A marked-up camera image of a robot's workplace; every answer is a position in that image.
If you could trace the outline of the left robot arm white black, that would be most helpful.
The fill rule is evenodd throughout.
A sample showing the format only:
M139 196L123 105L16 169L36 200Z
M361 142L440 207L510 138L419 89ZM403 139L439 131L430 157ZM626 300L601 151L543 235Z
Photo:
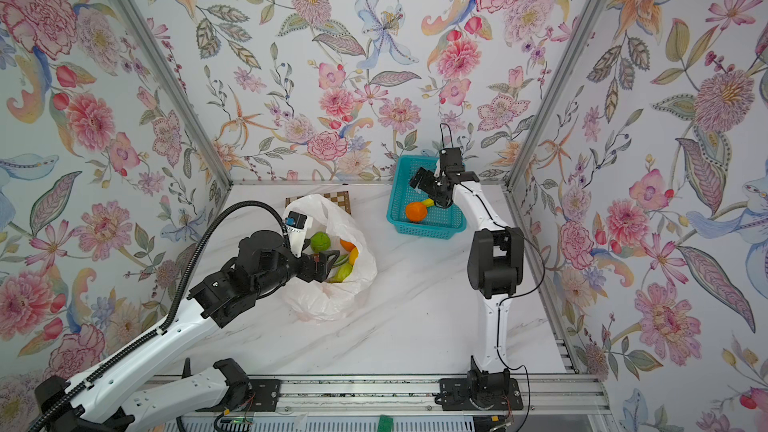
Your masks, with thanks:
M235 410L253 399L248 374L233 359L153 390L145 382L197 341L221 330L291 279L322 282L340 253L293 250L286 236L262 230L191 288L159 324L80 376L53 376L35 389L32 431L138 431L202 409Z

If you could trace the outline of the green apple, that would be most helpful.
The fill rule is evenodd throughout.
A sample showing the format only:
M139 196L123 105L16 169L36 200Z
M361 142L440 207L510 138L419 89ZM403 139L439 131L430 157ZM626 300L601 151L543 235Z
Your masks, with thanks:
M325 232L316 232L310 238L310 247L314 253L328 251L332 246L329 235Z

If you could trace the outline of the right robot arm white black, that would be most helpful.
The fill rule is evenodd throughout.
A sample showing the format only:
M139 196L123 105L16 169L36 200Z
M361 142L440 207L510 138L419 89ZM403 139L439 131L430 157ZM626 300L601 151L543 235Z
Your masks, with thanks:
M418 169L409 185L440 208L457 206L473 231L467 276L480 295L480 349L470 358L465 378L440 381L435 402L445 411L516 408L519 393L508 365L506 341L512 298L524 278L524 234L495 211L458 148L442 149L436 168Z

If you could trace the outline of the white plastic bag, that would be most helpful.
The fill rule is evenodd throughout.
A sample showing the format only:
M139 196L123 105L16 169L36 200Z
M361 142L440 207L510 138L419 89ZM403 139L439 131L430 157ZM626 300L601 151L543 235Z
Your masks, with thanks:
M294 200L286 206L284 216L287 217L290 211L312 219L306 239L310 240L316 232L327 233L332 241L329 250L338 250L340 257L325 282L290 280L282 289L283 300L303 321L328 322L349 316L365 302L378 274L368 240L345 209L322 195L311 194ZM329 283L338 268L348 263L348 253L340 245L341 240L352 242L359 256L353 272L343 283Z

